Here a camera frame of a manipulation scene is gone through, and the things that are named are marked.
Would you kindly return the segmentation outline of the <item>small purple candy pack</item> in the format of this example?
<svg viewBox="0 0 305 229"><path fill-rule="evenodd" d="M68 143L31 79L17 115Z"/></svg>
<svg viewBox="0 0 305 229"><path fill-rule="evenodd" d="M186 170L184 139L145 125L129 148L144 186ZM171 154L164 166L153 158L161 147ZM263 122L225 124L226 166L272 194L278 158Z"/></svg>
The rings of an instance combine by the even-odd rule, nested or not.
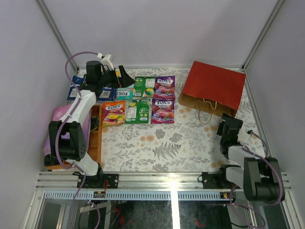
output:
<svg viewBox="0 0 305 229"><path fill-rule="evenodd" d="M155 99L175 99L175 76L156 77L154 85Z"/></svg>

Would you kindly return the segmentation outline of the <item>blue chips bag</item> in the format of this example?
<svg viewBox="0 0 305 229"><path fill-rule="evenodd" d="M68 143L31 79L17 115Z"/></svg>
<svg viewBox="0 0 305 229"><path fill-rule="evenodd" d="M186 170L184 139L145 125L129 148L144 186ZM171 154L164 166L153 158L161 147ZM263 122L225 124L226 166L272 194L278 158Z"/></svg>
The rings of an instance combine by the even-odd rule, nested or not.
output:
<svg viewBox="0 0 305 229"><path fill-rule="evenodd" d="M74 75L72 77L72 82L79 88L80 85L84 82L84 79L84 75ZM98 90L95 90L93 92L96 95L97 101L115 101L117 97L117 88L104 87L98 88ZM73 85L71 85L67 100L74 100L77 95L77 90Z"/></svg>

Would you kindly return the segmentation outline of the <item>green Fox's candy bag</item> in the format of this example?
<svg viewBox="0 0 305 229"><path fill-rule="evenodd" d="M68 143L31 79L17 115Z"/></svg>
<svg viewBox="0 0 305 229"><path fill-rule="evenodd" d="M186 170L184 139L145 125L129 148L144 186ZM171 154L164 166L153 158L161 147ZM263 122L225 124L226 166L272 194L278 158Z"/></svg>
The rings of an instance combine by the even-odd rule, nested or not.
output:
<svg viewBox="0 0 305 229"><path fill-rule="evenodd" d="M133 98L133 87L118 88L116 100L131 100Z"/></svg>

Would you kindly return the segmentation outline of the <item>purple Fox's berries bag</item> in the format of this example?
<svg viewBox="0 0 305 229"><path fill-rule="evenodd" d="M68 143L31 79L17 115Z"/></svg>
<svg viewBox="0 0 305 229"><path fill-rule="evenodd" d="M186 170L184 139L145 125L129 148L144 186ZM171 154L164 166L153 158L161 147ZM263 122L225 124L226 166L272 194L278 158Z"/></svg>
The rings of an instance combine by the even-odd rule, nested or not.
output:
<svg viewBox="0 0 305 229"><path fill-rule="evenodd" d="M152 99L151 124L174 123L174 100Z"/></svg>

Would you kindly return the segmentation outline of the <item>green snack bag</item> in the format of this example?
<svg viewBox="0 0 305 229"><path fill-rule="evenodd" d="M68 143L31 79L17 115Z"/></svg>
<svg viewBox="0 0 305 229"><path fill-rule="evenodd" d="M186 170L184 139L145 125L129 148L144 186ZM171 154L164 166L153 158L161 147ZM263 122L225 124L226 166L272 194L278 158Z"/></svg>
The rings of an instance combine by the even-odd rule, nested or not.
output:
<svg viewBox="0 0 305 229"><path fill-rule="evenodd" d="M135 77L133 96L153 98L156 77Z"/></svg>
<svg viewBox="0 0 305 229"><path fill-rule="evenodd" d="M130 100L126 124L148 124L150 113L150 99Z"/></svg>

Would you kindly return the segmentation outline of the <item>orange candy bag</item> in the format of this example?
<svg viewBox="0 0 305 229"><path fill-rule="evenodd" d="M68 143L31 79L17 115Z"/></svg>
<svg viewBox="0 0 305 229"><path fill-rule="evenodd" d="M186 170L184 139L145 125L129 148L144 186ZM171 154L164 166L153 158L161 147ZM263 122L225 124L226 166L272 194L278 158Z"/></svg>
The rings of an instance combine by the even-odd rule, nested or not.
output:
<svg viewBox="0 0 305 229"><path fill-rule="evenodd" d="M102 105L102 126L115 126L125 123L125 101L104 102Z"/></svg>

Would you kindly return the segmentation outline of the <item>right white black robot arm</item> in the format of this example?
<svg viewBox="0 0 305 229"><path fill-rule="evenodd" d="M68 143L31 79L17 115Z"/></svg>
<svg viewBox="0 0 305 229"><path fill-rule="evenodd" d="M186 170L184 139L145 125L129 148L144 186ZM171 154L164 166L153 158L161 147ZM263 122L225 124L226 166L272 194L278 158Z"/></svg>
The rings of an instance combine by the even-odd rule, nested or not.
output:
<svg viewBox="0 0 305 229"><path fill-rule="evenodd" d="M221 137L220 152L235 164L222 166L222 173L217 176L218 185L228 188L235 184L243 189L247 200L277 205L285 199L278 160L270 157L269 148L260 136L252 130L242 131L242 125L242 120L222 114L217 130L217 135ZM253 136L261 140L264 156L246 146Z"/></svg>

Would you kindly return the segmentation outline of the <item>red paper bag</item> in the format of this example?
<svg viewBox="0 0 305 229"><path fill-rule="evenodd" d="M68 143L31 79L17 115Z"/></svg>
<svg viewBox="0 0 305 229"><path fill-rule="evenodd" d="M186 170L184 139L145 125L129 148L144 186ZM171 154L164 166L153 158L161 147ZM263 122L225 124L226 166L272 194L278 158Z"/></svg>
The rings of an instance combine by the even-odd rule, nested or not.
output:
<svg viewBox="0 0 305 229"><path fill-rule="evenodd" d="M221 117L235 117L241 102L246 75L195 61L179 104Z"/></svg>

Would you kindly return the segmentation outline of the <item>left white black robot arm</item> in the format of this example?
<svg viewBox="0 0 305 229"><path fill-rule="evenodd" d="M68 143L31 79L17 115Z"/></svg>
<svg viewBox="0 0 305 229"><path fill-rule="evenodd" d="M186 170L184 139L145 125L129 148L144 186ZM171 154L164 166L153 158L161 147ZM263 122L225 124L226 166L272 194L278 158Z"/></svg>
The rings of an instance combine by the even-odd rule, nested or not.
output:
<svg viewBox="0 0 305 229"><path fill-rule="evenodd" d="M74 102L60 120L51 121L48 127L51 156L64 169L77 168L79 178L93 188L104 184L104 176L101 165L88 154L82 126L105 87L124 88L135 82L122 65L119 72L108 63L87 62L85 80L75 87L78 94Z"/></svg>

